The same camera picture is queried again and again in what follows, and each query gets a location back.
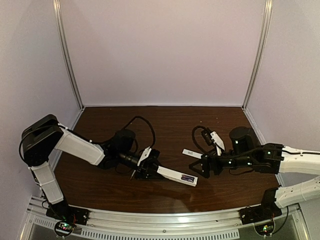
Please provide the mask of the white remote back cover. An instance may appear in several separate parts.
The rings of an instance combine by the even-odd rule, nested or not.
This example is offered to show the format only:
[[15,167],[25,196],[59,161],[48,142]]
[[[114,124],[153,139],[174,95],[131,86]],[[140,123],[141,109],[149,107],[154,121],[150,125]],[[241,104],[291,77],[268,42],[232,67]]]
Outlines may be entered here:
[[182,154],[186,155],[186,156],[189,156],[189,157],[196,158],[196,159],[201,159],[201,157],[202,157],[201,153],[198,153],[198,152],[195,152],[195,151],[192,151],[192,150],[188,150],[188,149],[184,149],[182,151]]

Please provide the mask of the white remote control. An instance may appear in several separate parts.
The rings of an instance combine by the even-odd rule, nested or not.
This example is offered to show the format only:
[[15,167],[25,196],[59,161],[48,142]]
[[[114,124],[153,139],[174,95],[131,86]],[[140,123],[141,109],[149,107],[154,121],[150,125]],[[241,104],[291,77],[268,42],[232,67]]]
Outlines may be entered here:
[[[176,170],[172,170],[163,166],[159,166],[157,171],[158,174],[162,175],[164,178],[169,179],[171,181],[177,182],[177,183],[181,183],[184,185],[188,185],[188,186],[192,186],[192,187],[196,187],[197,183],[198,183],[198,177],[193,176],[193,175],[189,175],[186,173],[182,173]],[[189,176],[193,176],[195,177],[194,182],[188,182],[188,181],[183,181],[181,180],[182,175],[189,175]]]

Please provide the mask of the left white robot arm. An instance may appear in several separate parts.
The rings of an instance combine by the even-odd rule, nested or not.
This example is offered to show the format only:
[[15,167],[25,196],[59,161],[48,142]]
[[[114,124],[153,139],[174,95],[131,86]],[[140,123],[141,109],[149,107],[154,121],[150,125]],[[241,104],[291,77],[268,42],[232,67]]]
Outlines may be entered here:
[[48,114],[21,134],[18,153],[27,164],[51,208],[68,208],[69,204],[49,164],[49,156],[61,151],[103,170],[122,164],[132,169],[136,179],[162,179],[160,152],[153,146],[141,153],[131,152],[137,145],[136,134],[125,125],[108,140],[87,139],[61,124],[55,115]]

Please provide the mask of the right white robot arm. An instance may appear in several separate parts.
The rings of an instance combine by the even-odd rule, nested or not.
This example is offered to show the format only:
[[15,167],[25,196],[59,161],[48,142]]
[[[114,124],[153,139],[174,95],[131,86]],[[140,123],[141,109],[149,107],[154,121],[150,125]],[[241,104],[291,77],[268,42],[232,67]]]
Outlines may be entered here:
[[211,151],[194,152],[184,149],[184,155],[197,160],[189,169],[204,178],[210,174],[219,175],[223,170],[247,168],[250,172],[262,174],[302,173],[314,175],[308,181],[287,187],[276,187],[264,192],[261,206],[264,208],[283,209],[289,205],[306,202],[320,196],[320,153],[292,148],[279,143],[259,144],[252,128],[239,126],[232,129],[229,138],[232,149],[225,150],[220,136],[209,128],[200,126],[201,136]]

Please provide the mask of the right purple AA battery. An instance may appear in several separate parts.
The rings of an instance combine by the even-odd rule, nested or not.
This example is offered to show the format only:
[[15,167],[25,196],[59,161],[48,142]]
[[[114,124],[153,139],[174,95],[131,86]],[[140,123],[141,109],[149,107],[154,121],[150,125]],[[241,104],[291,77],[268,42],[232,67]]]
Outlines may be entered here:
[[182,176],[181,177],[181,180],[182,181],[186,181],[186,182],[190,182],[190,183],[193,183],[195,181],[195,178],[194,177],[191,177],[191,176]]

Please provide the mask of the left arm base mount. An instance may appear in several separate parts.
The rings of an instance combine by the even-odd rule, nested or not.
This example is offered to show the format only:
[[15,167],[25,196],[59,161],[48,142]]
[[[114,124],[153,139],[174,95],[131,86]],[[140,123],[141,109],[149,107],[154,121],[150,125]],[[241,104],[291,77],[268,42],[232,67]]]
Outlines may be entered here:
[[85,226],[89,219],[90,211],[80,207],[57,207],[48,205],[46,216],[58,220],[53,230],[58,237],[65,239],[69,237],[78,226]]

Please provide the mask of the front aluminium rail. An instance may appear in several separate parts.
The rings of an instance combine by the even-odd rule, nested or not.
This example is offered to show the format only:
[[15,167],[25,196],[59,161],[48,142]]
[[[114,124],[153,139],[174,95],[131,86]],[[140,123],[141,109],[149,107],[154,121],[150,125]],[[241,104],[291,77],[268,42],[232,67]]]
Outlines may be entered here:
[[58,220],[46,216],[41,198],[32,197],[18,240],[311,240],[299,205],[274,218],[272,236],[256,232],[258,224],[243,225],[240,208],[194,213],[127,213],[90,209],[86,225],[68,237],[54,232]]

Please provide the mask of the right aluminium frame post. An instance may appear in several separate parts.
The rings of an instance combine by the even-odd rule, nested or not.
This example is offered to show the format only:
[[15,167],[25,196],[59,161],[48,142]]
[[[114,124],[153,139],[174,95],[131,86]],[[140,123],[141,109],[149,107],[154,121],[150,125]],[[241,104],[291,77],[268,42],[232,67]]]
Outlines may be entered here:
[[253,68],[250,75],[248,88],[247,88],[243,105],[242,105],[243,110],[246,110],[248,108],[251,95],[253,93],[254,86],[258,77],[259,69],[263,59],[264,49],[267,43],[269,31],[270,31],[272,13],[273,13],[273,1],[265,0],[264,10],[262,14],[262,23],[261,23],[259,41],[258,41],[255,60],[253,63]]

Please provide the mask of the aluminium frame post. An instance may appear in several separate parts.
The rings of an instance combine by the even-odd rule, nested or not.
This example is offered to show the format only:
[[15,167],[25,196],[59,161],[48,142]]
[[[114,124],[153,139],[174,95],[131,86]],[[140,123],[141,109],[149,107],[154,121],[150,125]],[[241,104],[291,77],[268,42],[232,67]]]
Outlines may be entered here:
[[80,91],[76,82],[76,78],[75,78],[75,74],[72,66],[71,56],[68,48],[67,37],[66,37],[66,32],[65,32],[64,22],[63,22],[61,1],[53,0],[52,2],[53,2],[53,11],[56,19],[56,24],[57,24],[58,37],[60,40],[62,56],[65,63],[68,79],[71,85],[73,95],[75,97],[76,104],[78,108],[82,110],[84,109],[84,104],[80,95]]
[[251,95],[253,93],[254,86],[258,77],[259,69],[263,59],[264,49],[267,43],[269,31],[270,31],[272,13],[273,13],[273,1],[265,0],[264,10],[262,14],[262,23],[261,23],[259,41],[258,41],[255,60],[253,63],[253,68],[250,75],[248,88],[247,88],[243,105],[242,105],[243,110],[246,110],[248,108]]

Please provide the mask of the left aluminium frame post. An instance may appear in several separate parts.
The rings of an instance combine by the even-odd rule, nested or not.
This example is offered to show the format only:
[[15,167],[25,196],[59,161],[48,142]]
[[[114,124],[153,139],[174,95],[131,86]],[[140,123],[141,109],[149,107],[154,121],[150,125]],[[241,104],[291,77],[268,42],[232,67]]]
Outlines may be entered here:
[[56,19],[56,24],[57,24],[58,37],[60,40],[62,56],[65,63],[68,79],[71,85],[73,95],[75,97],[76,104],[78,108],[82,110],[84,109],[84,104],[80,95],[80,91],[76,82],[76,78],[75,78],[75,74],[72,66],[71,56],[68,48],[67,37],[66,37],[66,32],[65,32],[64,22],[63,22],[61,1],[53,0],[52,2],[53,2],[53,11]]

